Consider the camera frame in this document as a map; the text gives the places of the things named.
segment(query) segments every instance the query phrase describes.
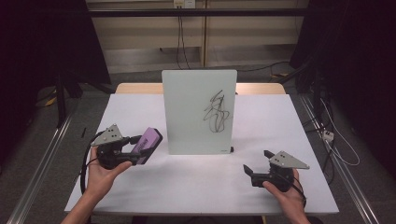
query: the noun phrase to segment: black scribble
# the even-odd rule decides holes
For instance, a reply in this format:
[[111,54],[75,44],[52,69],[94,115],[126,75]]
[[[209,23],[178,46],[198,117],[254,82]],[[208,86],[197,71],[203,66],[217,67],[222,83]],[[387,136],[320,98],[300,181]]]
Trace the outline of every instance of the black scribble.
[[224,131],[224,121],[230,117],[230,112],[224,110],[224,94],[222,90],[210,99],[210,105],[205,109],[204,120],[209,119],[209,128],[212,133]]

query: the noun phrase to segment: person's left hand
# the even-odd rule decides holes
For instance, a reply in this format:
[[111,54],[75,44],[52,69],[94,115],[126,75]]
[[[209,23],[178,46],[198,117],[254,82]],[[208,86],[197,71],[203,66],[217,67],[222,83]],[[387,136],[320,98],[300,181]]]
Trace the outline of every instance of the person's left hand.
[[[91,148],[91,160],[96,158],[97,147]],[[132,166],[130,161],[125,161],[112,170],[103,168],[98,160],[92,161],[89,167],[88,186],[86,192],[102,200],[110,191],[116,177]]]

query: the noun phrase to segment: white tabletop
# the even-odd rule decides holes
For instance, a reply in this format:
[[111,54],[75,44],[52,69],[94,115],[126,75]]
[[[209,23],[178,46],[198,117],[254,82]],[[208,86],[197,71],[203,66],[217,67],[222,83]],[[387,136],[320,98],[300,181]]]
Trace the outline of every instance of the white tabletop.
[[[251,187],[243,164],[268,173],[263,151],[281,150],[310,165],[299,170],[307,197],[306,213],[331,214],[338,208],[288,95],[237,95],[233,121],[234,153],[169,155],[162,95],[113,94],[98,132],[117,123],[124,136],[156,128],[163,141],[145,165],[131,167],[97,204],[96,214],[113,215],[271,215],[281,213],[265,189]],[[81,193],[79,181],[64,209]]]

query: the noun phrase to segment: whiteboard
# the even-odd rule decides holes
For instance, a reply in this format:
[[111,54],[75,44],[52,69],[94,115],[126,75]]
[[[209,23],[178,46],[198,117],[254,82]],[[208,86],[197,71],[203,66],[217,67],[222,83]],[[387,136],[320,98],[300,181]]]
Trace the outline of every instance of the whiteboard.
[[164,70],[169,153],[228,154],[233,133],[236,70]]

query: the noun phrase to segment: triangular metal plate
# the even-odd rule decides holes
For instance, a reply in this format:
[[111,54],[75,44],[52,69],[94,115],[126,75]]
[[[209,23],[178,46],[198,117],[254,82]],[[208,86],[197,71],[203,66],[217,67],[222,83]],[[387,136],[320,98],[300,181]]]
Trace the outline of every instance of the triangular metal plate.
[[96,147],[112,142],[117,142],[121,139],[122,134],[119,127],[117,126],[117,124],[113,124],[109,128],[106,128],[106,130],[91,143],[91,146]]
[[282,168],[309,169],[309,165],[295,159],[285,151],[278,152],[269,160],[272,164]]

